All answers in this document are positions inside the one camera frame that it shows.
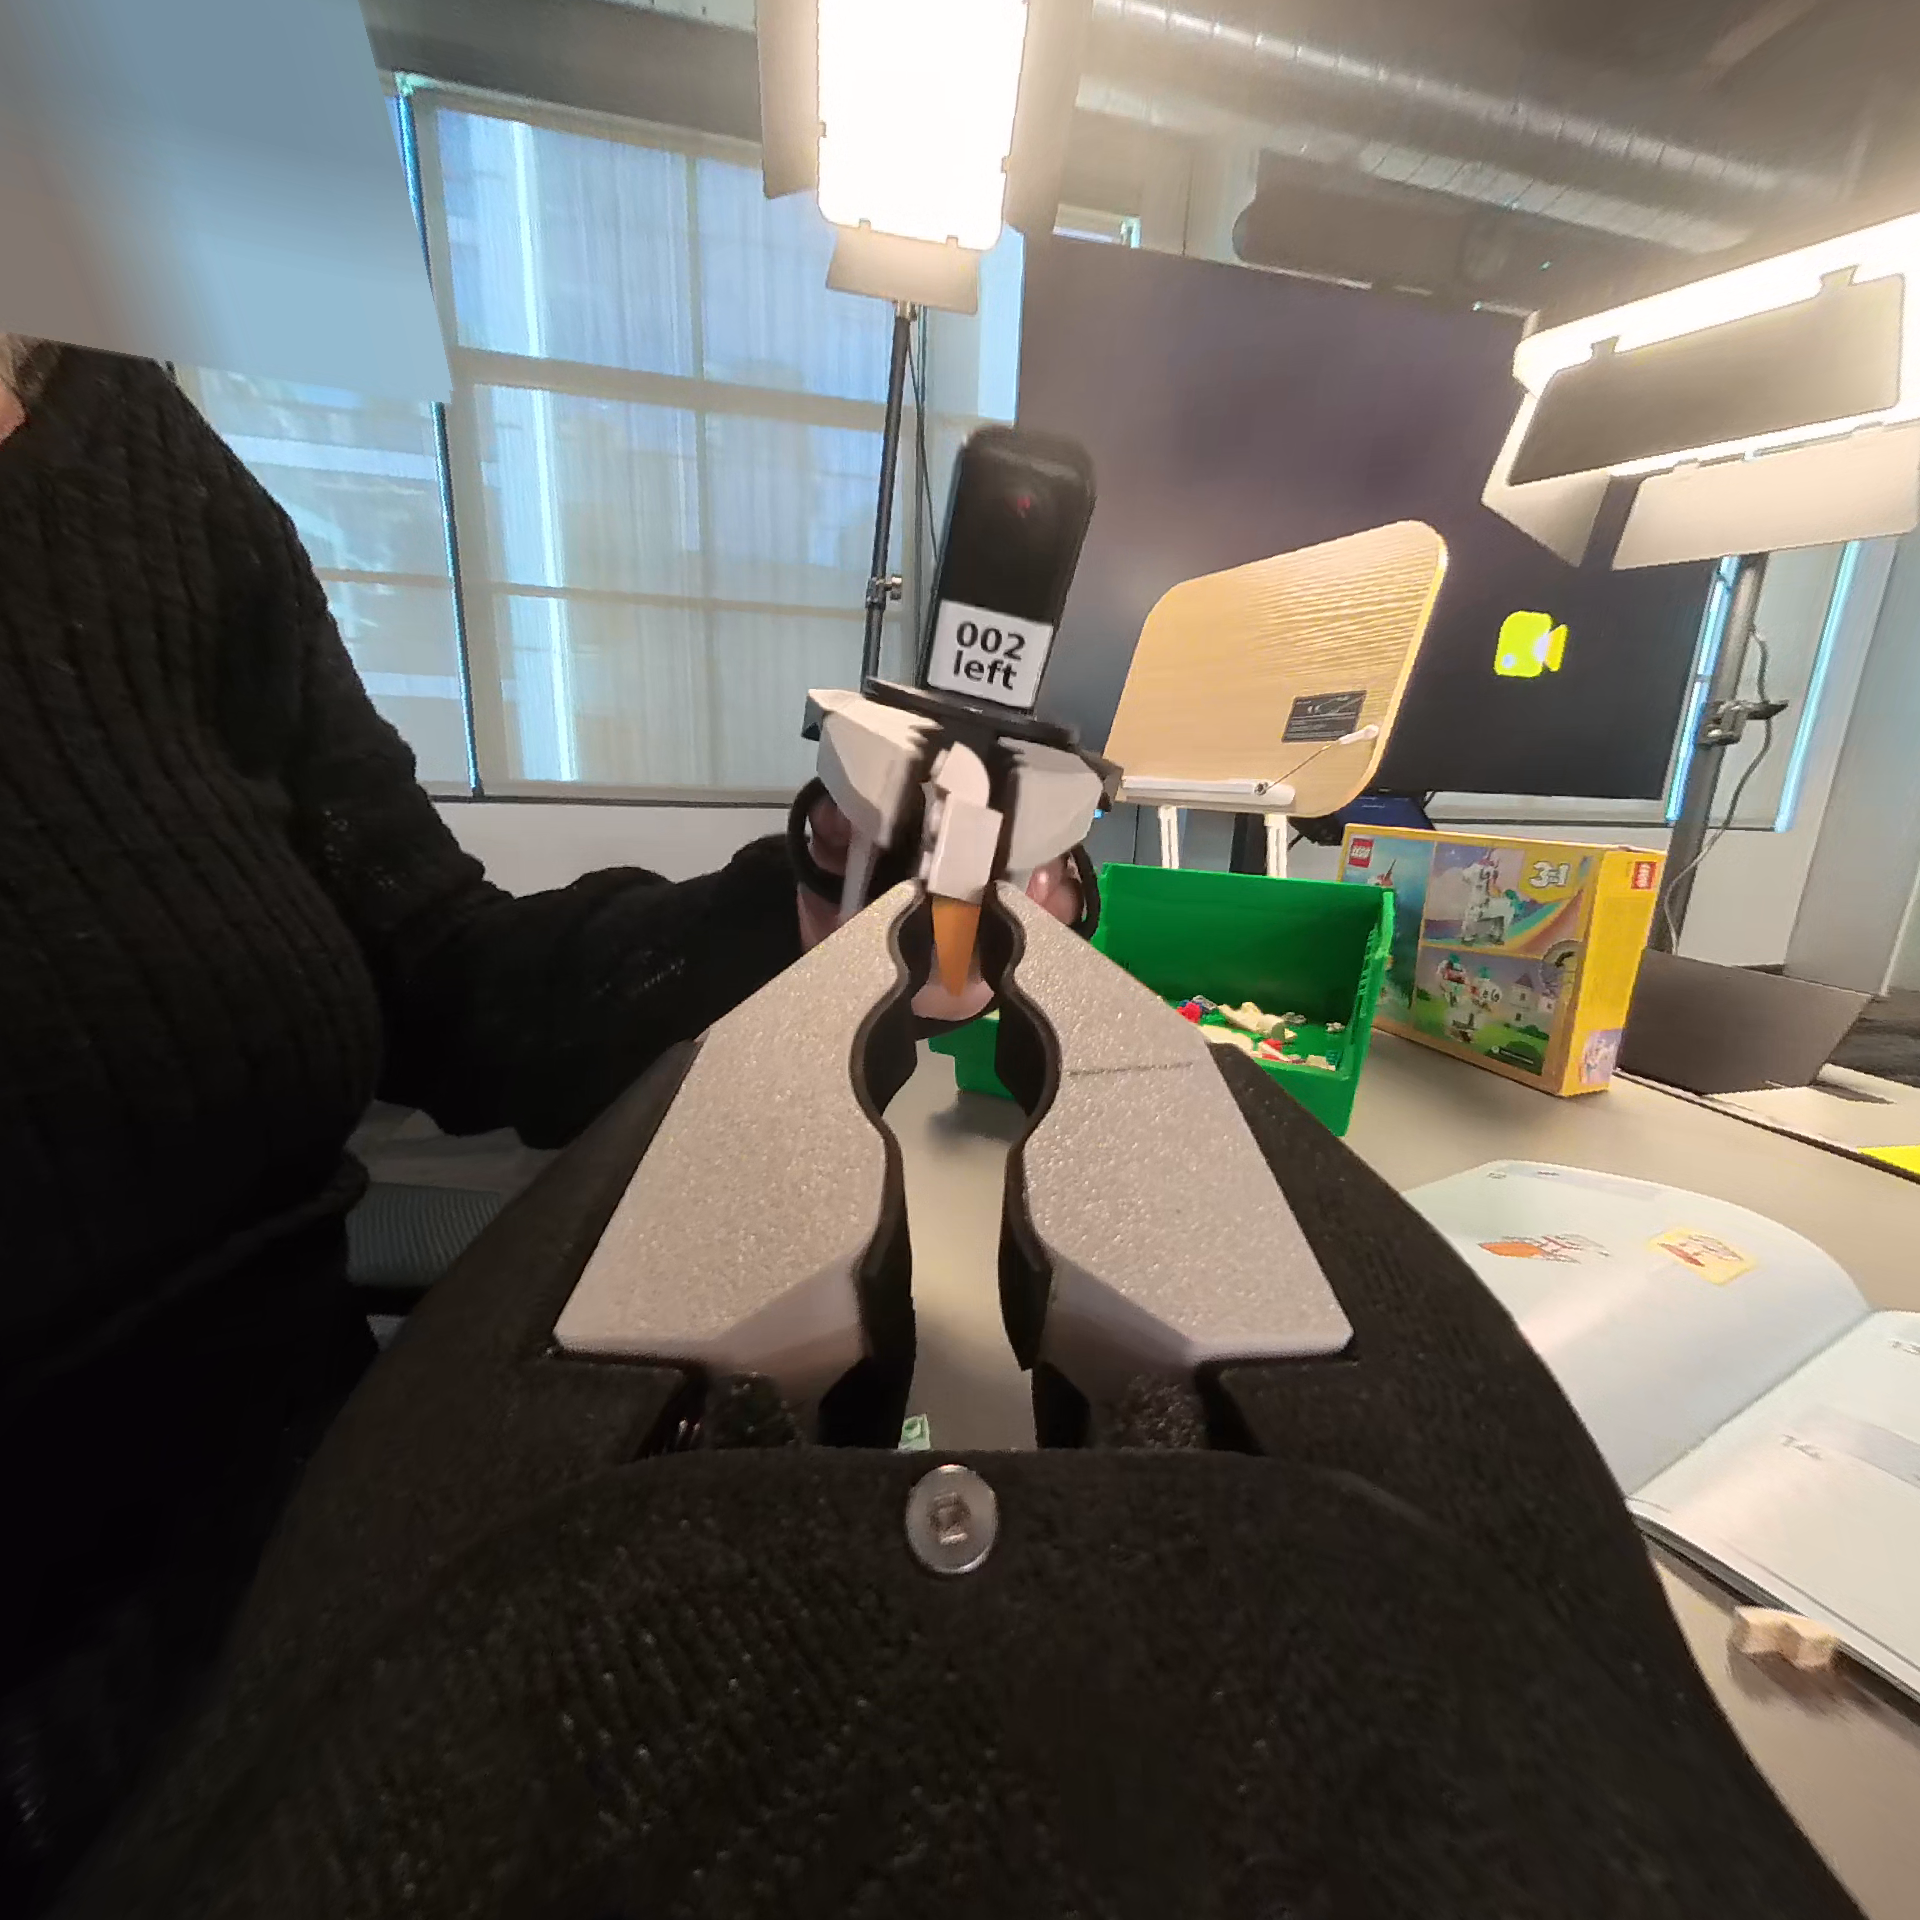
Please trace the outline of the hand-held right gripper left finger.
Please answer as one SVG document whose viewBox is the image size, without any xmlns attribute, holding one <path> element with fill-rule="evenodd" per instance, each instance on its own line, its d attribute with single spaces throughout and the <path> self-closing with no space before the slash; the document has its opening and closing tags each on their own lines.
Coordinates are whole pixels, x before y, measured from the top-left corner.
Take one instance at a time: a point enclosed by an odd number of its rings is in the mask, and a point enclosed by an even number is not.
<svg viewBox="0 0 1920 1920">
<path fill-rule="evenodd" d="M 555 1323 L 569 1357 L 760 1379 L 828 1445 L 896 1445 L 916 1370 L 901 1146 L 905 879 L 713 1025 Z"/>
</svg>

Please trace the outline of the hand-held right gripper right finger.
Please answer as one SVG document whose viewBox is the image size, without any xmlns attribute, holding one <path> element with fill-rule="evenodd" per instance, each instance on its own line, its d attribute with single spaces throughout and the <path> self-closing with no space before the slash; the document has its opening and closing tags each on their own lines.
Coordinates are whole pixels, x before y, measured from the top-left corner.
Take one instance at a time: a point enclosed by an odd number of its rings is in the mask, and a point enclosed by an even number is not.
<svg viewBox="0 0 1920 1920">
<path fill-rule="evenodd" d="M 1009 1150 L 1000 1309 L 1041 1445 L 1129 1396 L 1202 1401 L 1230 1370 L 1331 1359 L 1344 1311 L 1219 1046 L 1019 887 L 988 914 Z"/>
</svg>

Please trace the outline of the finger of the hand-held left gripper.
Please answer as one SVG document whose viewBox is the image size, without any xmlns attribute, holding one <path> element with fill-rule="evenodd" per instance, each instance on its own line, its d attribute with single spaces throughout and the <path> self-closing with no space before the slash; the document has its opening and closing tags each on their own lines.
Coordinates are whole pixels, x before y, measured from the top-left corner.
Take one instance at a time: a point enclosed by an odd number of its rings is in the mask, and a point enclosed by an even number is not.
<svg viewBox="0 0 1920 1920">
<path fill-rule="evenodd" d="M 849 822 L 844 876 L 832 885 L 837 919 L 849 922 L 875 894 L 884 859 L 923 879 L 930 869 L 930 766 L 942 732 L 923 713 L 830 713 L 824 721 L 818 778 Z"/>
<path fill-rule="evenodd" d="M 992 753 L 992 887 L 1021 891 L 1089 837 L 1107 803 L 1107 763 L 1085 753 Z"/>
</svg>

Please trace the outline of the white and orange lego assembly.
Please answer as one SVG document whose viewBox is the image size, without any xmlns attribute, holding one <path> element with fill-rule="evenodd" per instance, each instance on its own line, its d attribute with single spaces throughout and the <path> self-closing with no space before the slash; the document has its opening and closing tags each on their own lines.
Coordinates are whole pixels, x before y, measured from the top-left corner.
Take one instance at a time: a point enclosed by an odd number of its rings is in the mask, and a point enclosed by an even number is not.
<svg viewBox="0 0 1920 1920">
<path fill-rule="evenodd" d="M 956 743 L 932 761 L 923 786 L 920 882 L 929 895 L 932 961 L 948 993 L 969 983 L 992 882 L 992 778 L 985 759 Z"/>
</svg>

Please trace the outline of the green plastic bin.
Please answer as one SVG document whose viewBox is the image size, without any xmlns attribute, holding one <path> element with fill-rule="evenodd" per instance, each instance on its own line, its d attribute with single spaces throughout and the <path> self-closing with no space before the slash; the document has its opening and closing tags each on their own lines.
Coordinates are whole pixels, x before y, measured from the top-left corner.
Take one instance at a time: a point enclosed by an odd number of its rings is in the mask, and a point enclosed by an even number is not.
<svg viewBox="0 0 1920 1920">
<path fill-rule="evenodd" d="M 1109 863 L 1096 947 L 1169 1006 L 1251 1001 L 1290 1031 L 1261 1069 L 1334 1137 L 1370 1057 L 1395 895 L 1342 879 Z"/>
</svg>

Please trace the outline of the pile of loose lego pieces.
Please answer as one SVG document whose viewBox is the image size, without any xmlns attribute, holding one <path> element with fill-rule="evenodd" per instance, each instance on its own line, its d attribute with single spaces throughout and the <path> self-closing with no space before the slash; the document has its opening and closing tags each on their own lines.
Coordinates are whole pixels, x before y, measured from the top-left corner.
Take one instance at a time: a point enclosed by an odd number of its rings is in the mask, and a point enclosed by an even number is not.
<svg viewBox="0 0 1920 1920">
<path fill-rule="evenodd" d="M 1171 999 L 1169 1006 L 1198 1027 L 1210 1044 L 1236 1049 L 1261 1068 L 1342 1073 L 1349 1037 L 1344 1021 L 1317 1021 L 1293 1010 L 1268 1013 L 1252 999 L 1225 1004 L 1189 995 Z"/>
</svg>

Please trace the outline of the yellow lego set box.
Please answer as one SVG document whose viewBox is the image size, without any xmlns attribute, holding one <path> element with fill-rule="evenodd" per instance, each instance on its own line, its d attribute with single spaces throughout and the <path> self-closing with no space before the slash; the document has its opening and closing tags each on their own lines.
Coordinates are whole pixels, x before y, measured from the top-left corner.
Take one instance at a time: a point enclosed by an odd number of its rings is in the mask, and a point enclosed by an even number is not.
<svg viewBox="0 0 1920 1920">
<path fill-rule="evenodd" d="M 1553 1097 L 1611 1085 L 1662 853 L 1352 826 L 1338 877 L 1395 898 L 1384 1031 Z"/>
</svg>

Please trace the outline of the small beige lego piece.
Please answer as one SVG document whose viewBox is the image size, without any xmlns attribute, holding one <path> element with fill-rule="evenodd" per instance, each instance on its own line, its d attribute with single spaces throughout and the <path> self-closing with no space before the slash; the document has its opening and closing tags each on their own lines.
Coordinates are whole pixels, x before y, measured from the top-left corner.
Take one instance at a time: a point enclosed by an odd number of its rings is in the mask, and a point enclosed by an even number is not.
<svg viewBox="0 0 1920 1920">
<path fill-rule="evenodd" d="M 1830 1674 L 1845 1654 L 1841 1631 L 1781 1606 L 1739 1605 L 1728 1626 L 1731 1652 L 1796 1674 Z"/>
</svg>

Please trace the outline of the person's left hand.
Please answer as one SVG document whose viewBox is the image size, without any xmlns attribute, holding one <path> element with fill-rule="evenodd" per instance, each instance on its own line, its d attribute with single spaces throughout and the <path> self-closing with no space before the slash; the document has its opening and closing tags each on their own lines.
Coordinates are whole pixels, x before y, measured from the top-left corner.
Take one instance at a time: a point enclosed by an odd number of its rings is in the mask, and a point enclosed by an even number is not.
<svg viewBox="0 0 1920 1920">
<path fill-rule="evenodd" d="M 1069 855 L 1061 855 L 1049 863 L 1035 869 L 1027 879 L 1027 895 L 1049 911 L 1057 922 L 1073 925 L 1081 917 L 1081 882 Z M 818 941 L 832 937 L 837 930 L 837 902 L 814 894 L 809 887 L 798 889 L 798 923 L 801 949 L 809 951 Z M 934 1025 L 957 1025 L 982 1015 L 995 997 L 995 987 L 980 974 L 980 962 L 973 961 L 966 975 L 966 987 L 948 993 L 947 986 L 930 975 L 929 986 L 913 999 L 916 1018 Z"/>
</svg>

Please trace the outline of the wooden book stand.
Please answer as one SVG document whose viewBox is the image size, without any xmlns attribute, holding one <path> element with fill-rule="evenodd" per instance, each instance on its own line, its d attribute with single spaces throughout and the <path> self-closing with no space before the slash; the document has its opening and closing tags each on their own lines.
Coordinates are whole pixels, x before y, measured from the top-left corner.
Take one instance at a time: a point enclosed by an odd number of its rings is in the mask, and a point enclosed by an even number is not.
<svg viewBox="0 0 1920 1920">
<path fill-rule="evenodd" d="M 1286 876 L 1290 829 L 1376 780 L 1446 570 L 1444 539 L 1401 518 L 1164 593 L 1107 743 L 1161 867 L 1182 863 L 1186 814 L 1244 814 L 1261 874 Z"/>
</svg>

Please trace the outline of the grey office chair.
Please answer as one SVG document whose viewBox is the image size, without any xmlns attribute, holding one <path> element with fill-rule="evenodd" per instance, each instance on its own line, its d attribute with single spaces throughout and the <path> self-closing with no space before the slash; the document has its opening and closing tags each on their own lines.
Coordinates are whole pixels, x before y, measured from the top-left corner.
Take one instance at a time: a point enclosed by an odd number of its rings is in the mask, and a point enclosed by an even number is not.
<svg viewBox="0 0 1920 1920">
<path fill-rule="evenodd" d="M 348 1214 L 348 1277 L 373 1293 L 429 1290 L 528 1178 L 515 1132 L 449 1137 L 388 1101 L 362 1118 L 349 1150 L 369 1187 Z"/>
</svg>

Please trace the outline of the large dark monitor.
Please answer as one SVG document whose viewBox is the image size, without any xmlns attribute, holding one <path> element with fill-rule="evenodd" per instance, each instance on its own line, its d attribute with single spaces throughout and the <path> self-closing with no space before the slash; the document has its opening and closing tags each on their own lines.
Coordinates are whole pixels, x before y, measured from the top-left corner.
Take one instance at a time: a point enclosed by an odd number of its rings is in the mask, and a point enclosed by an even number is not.
<svg viewBox="0 0 1920 1920">
<path fill-rule="evenodd" d="M 1571 564 L 1481 503 L 1518 343 L 1518 319 L 1427 299 L 1027 245 L 1017 423 L 1096 468 L 1043 710 L 1104 735 L 1178 583 L 1424 522 L 1446 578 L 1380 786 L 1662 815 L 1717 564 Z"/>
</svg>

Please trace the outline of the large window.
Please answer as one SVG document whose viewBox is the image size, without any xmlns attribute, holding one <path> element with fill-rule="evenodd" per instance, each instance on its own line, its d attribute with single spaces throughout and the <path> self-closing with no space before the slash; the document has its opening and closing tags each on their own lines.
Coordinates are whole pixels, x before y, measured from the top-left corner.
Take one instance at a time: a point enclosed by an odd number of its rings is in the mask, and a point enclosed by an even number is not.
<svg viewBox="0 0 1920 1920">
<path fill-rule="evenodd" d="M 857 684 L 894 316 L 742 138 L 404 77 L 491 798 L 778 804 Z"/>
</svg>

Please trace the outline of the studio light panel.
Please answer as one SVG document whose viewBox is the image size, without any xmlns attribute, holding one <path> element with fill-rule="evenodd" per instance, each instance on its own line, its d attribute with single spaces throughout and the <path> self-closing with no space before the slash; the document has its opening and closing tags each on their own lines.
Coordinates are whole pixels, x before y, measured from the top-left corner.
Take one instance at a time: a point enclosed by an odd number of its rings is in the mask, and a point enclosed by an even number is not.
<svg viewBox="0 0 1920 1920">
<path fill-rule="evenodd" d="M 828 285 L 973 316 L 1058 214 L 1090 2 L 760 2 L 760 171 L 832 230 Z"/>
<path fill-rule="evenodd" d="M 1611 570 L 1901 537 L 1917 518 L 1917 218 L 1529 334 L 1481 503 Z"/>
</svg>

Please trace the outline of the person's torso black sweater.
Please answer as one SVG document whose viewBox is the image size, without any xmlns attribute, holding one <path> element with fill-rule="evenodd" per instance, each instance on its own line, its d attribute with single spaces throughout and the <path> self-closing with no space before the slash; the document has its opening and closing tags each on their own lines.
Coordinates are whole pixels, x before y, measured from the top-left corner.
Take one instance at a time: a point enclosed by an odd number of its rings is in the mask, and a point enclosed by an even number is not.
<svg viewBox="0 0 1920 1920">
<path fill-rule="evenodd" d="M 163 369 L 8 343 L 4 417 L 4 1915 L 38 1915 L 373 1362 L 352 887 L 462 859 Z"/>
</svg>

